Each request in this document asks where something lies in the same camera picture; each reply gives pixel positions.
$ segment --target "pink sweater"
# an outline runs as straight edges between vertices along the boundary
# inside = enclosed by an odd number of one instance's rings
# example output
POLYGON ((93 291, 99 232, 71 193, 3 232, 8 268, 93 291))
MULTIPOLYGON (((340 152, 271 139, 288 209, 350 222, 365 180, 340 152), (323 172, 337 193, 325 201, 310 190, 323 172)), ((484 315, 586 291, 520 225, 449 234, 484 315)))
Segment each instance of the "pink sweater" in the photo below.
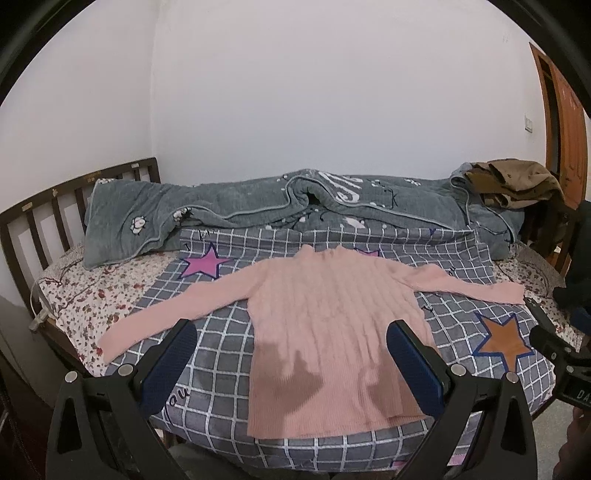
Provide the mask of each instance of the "pink sweater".
POLYGON ((385 345, 404 319, 435 346, 415 291, 523 304, 523 286, 466 283, 436 265, 413 268, 344 247, 254 263, 219 280, 199 281, 114 324, 100 339, 105 362, 140 340, 248 299, 255 328, 248 434, 327 437, 424 418, 385 345))

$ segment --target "pile of clothes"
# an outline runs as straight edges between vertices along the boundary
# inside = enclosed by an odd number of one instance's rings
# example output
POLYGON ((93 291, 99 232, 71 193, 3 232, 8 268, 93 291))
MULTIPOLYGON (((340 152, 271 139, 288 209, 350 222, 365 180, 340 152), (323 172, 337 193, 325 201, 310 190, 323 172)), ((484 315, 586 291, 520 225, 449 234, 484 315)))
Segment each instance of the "pile of clothes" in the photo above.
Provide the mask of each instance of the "pile of clothes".
POLYGON ((558 180, 535 161, 504 158, 474 163, 466 177, 488 207, 518 210, 542 200, 564 201, 558 180))
POLYGON ((582 202, 578 211, 581 221, 564 278, 566 288, 555 288, 553 296, 560 308, 570 312, 571 325, 591 335, 591 202, 582 202))

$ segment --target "brown jacket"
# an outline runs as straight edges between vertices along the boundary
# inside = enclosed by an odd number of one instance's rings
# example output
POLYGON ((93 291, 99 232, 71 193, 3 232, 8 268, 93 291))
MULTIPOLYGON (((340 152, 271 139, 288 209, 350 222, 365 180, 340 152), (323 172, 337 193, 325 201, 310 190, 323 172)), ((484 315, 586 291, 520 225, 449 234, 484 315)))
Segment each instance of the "brown jacket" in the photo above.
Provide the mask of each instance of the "brown jacket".
POLYGON ((555 196, 564 200, 558 180, 535 161, 505 158, 476 163, 466 177, 487 206, 520 209, 555 196))

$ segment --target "checkered bedsheet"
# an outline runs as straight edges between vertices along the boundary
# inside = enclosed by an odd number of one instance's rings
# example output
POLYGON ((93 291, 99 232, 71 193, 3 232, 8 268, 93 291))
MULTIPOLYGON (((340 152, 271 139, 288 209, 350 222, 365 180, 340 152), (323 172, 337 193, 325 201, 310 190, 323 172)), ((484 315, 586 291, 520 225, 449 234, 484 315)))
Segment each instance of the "checkered bedsheet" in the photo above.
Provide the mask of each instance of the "checkered bedsheet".
MULTIPOLYGON (((136 310, 169 299, 184 291, 201 274, 180 278, 183 257, 203 255, 213 244, 220 257, 234 261, 222 264, 227 275, 254 261, 294 255, 302 244, 315 249, 346 248, 380 250, 386 258, 418 266, 435 263, 462 280, 481 284, 495 282, 488 248, 472 231, 435 229, 381 230, 364 232, 240 229, 231 231, 185 230, 180 258, 174 260, 137 303, 136 310)), ((497 321, 515 313, 527 341, 535 320, 521 306, 490 304, 455 294, 417 293, 419 305, 431 326, 440 353, 448 363, 461 363, 472 374, 500 378, 504 366, 499 357, 472 356, 486 336, 476 312, 497 321)), ((364 471, 395 468, 410 457, 421 443, 432 420, 391 429, 330 438, 258 440, 246 435, 248 388, 254 329, 239 301, 195 321, 200 333, 195 354, 186 366, 163 411, 152 418, 155 426, 173 432, 233 460, 266 468, 311 471, 364 471)), ((137 363, 165 332, 134 345, 115 359, 107 374, 124 363, 137 363)), ((539 354, 518 360, 518 374, 534 412, 549 396, 554 378, 550 364, 539 354)), ((467 452, 478 425, 473 414, 456 449, 467 452)))

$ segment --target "blue gripper pad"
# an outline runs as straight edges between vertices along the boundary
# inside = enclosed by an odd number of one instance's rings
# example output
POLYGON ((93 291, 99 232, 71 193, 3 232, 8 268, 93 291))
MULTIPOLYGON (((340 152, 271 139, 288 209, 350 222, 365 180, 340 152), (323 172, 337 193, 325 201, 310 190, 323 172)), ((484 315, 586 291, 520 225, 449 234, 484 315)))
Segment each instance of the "blue gripper pad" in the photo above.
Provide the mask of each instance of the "blue gripper pad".
POLYGON ((386 344, 423 413, 435 419, 439 418, 445 408, 444 388, 419 350, 427 347, 418 340, 403 320, 390 323, 386 333, 386 344))
POLYGON ((162 342, 150 347, 138 362, 134 393, 144 418, 162 411, 197 347, 198 337, 195 325, 181 319, 162 342))
POLYGON ((591 314, 583 307, 577 307, 570 313, 570 324, 585 335, 591 335, 591 314))

